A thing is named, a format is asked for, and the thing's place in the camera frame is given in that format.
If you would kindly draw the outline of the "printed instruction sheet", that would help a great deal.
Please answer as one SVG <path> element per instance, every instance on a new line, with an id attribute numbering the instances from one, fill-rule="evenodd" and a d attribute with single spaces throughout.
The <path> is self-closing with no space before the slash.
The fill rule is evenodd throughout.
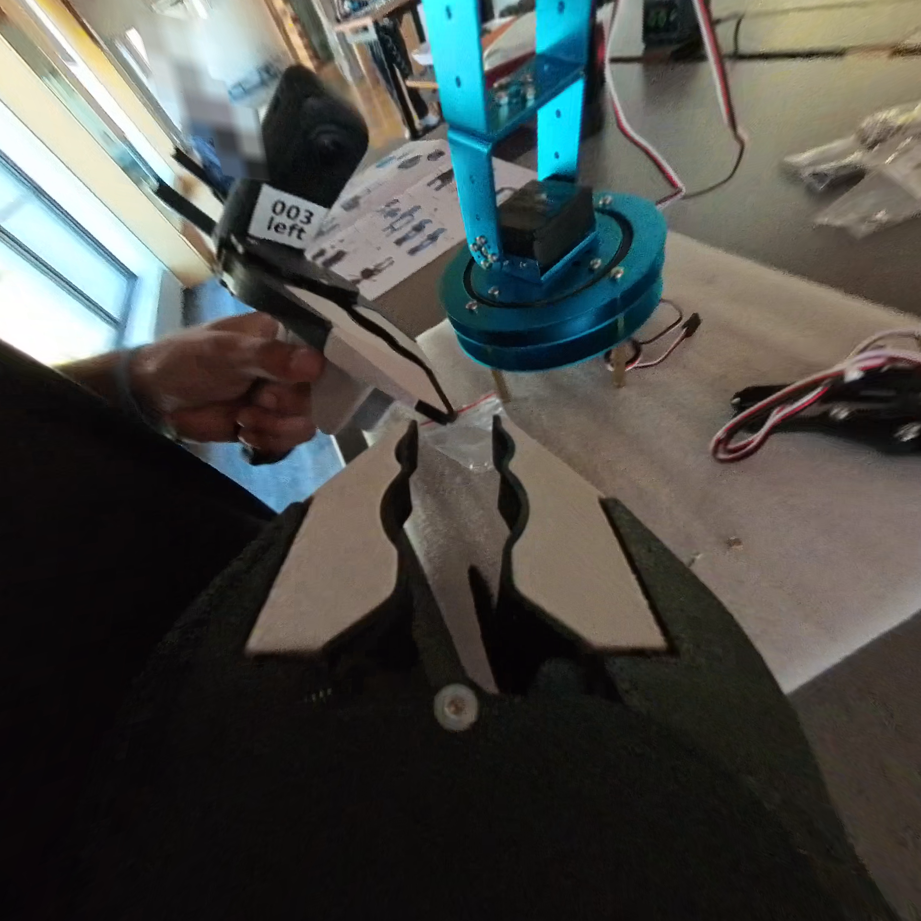
<path id="1" fill-rule="evenodd" d="M 404 144 L 356 174 L 306 258 L 376 299 L 466 241 L 449 144 Z"/>

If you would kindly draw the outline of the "small clear zip bag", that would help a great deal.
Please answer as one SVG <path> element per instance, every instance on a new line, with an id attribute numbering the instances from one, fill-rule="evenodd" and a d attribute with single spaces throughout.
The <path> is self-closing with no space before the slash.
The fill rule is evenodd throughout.
<path id="1" fill-rule="evenodd" d="M 471 472 L 492 471 L 493 422 L 505 416 L 500 397 L 490 392 L 459 409 L 449 424 L 421 423 L 420 441 Z"/>

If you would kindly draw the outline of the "person's black clothing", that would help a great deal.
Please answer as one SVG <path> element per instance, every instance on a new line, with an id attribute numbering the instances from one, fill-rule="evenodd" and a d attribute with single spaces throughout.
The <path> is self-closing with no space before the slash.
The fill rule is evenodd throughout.
<path id="1" fill-rule="evenodd" d="M 44 919 L 89 763 L 151 649 L 272 519 L 2 343 L 2 919 Z"/>

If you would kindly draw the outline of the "person's left forearm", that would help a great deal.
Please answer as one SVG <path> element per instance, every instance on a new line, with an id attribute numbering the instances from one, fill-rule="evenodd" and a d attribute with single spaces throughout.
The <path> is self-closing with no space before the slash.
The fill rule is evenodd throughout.
<path id="1" fill-rule="evenodd" d="M 52 368 L 142 425 L 151 425 L 144 400 L 137 393 L 133 372 L 142 346 L 119 349 Z"/>

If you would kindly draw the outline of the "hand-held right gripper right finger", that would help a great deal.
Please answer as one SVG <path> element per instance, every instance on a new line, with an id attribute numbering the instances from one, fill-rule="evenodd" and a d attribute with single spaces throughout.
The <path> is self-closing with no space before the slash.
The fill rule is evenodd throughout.
<path id="1" fill-rule="evenodd" d="M 502 580 L 586 651 L 669 645 L 602 493 L 510 420 L 493 420 L 498 508 L 508 528 Z"/>

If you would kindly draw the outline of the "person's left hand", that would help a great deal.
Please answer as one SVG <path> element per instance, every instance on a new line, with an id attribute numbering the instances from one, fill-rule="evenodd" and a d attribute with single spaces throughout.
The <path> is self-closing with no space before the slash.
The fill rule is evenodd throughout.
<path id="1" fill-rule="evenodd" d="M 312 386 L 324 369 L 318 351 L 250 312 L 143 346 L 128 380 L 140 405 L 181 439 L 282 457 L 316 435 Z"/>

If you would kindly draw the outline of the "white foam mat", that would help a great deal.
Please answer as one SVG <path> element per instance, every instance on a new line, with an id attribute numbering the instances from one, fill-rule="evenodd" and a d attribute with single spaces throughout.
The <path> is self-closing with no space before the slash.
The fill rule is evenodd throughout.
<path id="1" fill-rule="evenodd" d="M 919 318 L 671 232 L 665 297 L 701 328 L 616 388 L 600 360 L 504 375 L 512 421 L 690 564 L 793 692 L 919 613 L 919 458 L 772 435 L 709 454 L 734 392 L 835 364 Z"/>

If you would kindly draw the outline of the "black device green display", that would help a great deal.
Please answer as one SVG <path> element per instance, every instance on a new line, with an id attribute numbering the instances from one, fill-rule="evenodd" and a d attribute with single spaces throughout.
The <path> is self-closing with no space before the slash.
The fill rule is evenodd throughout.
<path id="1" fill-rule="evenodd" d="M 695 2 L 644 1 L 641 25 L 641 52 L 612 56 L 612 63 L 698 63 L 706 59 Z"/>

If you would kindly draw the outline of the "pile of clear parts bags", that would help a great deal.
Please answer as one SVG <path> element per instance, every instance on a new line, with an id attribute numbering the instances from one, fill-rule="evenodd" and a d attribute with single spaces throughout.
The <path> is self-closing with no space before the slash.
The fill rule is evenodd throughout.
<path id="1" fill-rule="evenodd" d="M 812 225 L 855 239 L 920 215 L 920 102 L 878 109 L 845 137 L 787 155 L 781 167 L 825 205 Z"/>

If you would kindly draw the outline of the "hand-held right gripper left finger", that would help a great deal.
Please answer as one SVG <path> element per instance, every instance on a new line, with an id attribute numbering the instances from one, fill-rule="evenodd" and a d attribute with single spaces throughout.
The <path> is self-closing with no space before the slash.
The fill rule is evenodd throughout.
<path id="1" fill-rule="evenodd" d="M 318 657 L 397 597 L 418 425 L 404 423 L 310 498 L 247 638 L 251 657 Z"/>

